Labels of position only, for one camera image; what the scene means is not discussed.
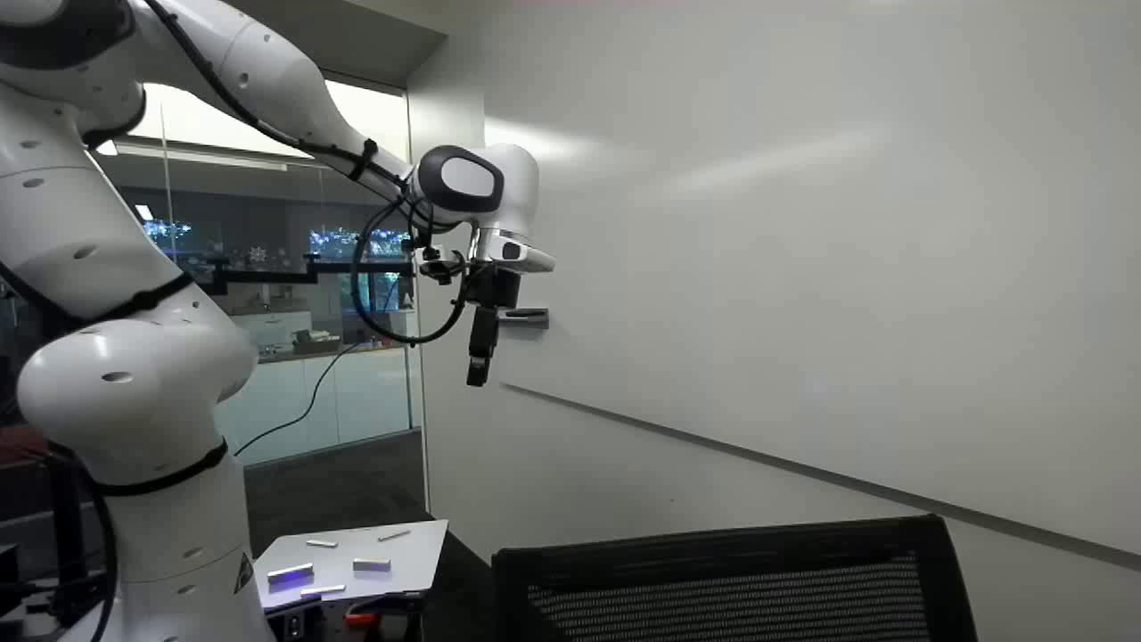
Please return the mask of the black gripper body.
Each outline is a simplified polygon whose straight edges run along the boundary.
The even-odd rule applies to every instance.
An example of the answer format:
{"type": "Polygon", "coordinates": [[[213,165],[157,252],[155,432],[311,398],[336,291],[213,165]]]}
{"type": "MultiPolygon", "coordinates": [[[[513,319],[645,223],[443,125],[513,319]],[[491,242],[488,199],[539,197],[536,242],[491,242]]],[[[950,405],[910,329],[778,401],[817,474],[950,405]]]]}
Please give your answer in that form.
{"type": "Polygon", "coordinates": [[[520,279],[513,270],[470,270],[460,298],[475,307],[513,310],[520,298],[520,279]]]}

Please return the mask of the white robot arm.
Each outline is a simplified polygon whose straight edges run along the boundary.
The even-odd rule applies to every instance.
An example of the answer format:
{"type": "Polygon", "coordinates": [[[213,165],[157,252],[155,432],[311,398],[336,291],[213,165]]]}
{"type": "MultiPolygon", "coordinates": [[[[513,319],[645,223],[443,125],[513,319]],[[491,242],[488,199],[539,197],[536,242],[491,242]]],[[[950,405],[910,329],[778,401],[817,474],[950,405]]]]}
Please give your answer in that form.
{"type": "Polygon", "coordinates": [[[219,408],[256,368],[245,332],[141,225],[95,165],[180,87],[314,157],[423,233],[463,225],[460,302],[495,313],[548,261],[528,242],[520,147],[390,155],[325,72],[230,0],[0,0],[0,270],[53,323],[13,376],[18,418],[78,465],[110,590],[63,642],[271,642],[243,468],[219,408]]]}

